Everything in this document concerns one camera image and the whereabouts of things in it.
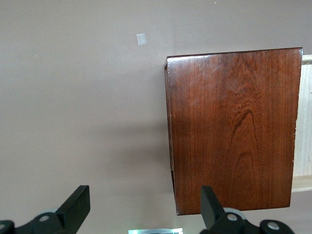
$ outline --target gray wall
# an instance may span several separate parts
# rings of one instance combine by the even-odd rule
[[[310,0],[1,0],[0,219],[22,225],[89,184],[81,234],[199,233],[201,216],[175,214],[166,56],[299,46],[312,54],[311,9]],[[247,214],[308,234],[311,196]]]

